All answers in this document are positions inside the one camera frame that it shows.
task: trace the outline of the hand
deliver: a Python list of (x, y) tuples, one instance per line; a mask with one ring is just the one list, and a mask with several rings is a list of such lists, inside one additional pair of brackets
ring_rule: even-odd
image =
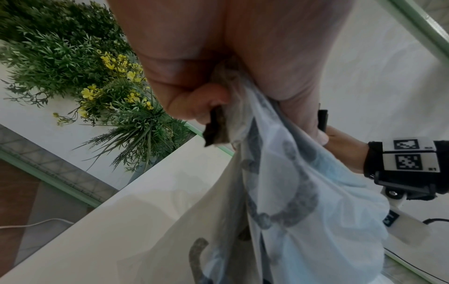
[(355, 139), (331, 126), (326, 127), (329, 142), (324, 146), (346, 167), (357, 174), (363, 174), (363, 165), (368, 154), (368, 144)]
[(108, 0), (168, 114), (206, 123), (230, 99), (209, 76), (237, 55), (262, 92), (317, 140), (321, 71), (353, 1)]

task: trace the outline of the black cable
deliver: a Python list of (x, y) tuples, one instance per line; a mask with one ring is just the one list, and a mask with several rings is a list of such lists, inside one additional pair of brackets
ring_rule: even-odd
[(388, 250), (392, 255), (395, 255), (397, 258), (399, 258), (399, 259), (402, 260), (403, 262), (407, 263), (408, 265), (410, 265), (410, 266), (416, 268), (417, 270), (419, 270), (419, 271), (421, 271), (421, 272), (424, 272), (424, 273), (426, 273), (426, 274), (432, 276), (433, 278), (438, 279), (438, 280), (440, 280), (440, 281), (442, 281), (442, 282), (444, 282), (444, 283), (449, 284), (449, 282), (444, 281), (443, 279), (438, 278), (438, 277), (436, 277), (436, 276), (433, 276), (432, 274), (430, 274), (430, 273), (428, 273), (428, 272), (425, 272), (425, 271), (422, 270), (421, 268), (418, 268), (418, 267), (414, 266), (413, 264), (411, 264), (410, 262), (406, 261), (405, 259), (403, 259), (403, 258), (400, 257), (399, 255), (395, 254), (394, 252), (390, 251), (389, 249), (387, 249), (387, 248), (385, 248), (385, 249)]
[(443, 219), (443, 218), (430, 218), (427, 220), (422, 221), (424, 224), (429, 225), (433, 222), (449, 222), (449, 219)]

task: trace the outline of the floor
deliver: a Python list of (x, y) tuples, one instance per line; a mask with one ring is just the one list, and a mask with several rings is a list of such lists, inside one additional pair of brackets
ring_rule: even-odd
[[(0, 226), (61, 218), (77, 222), (92, 207), (0, 160)], [(70, 224), (49, 221), (0, 230), (0, 277), (61, 234)]]

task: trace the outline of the crumpled plastic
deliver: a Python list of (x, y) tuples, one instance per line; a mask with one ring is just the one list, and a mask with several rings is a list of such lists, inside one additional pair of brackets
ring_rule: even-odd
[(386, 198), (286, 119), (236, 60), (221, 63), (212, 80), (232, 94), (220, 131), (236, 152), (216, 184), (152, 249), (119, 263), (127, 270), (122, 283), (378, 279)]

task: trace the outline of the white table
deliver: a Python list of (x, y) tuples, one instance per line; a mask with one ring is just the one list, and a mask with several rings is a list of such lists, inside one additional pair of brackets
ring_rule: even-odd
[(215, 183), (230, 155), (196, 136), (30, 258), (0, 284), (118, 284), (117, 261), (150, 249)]

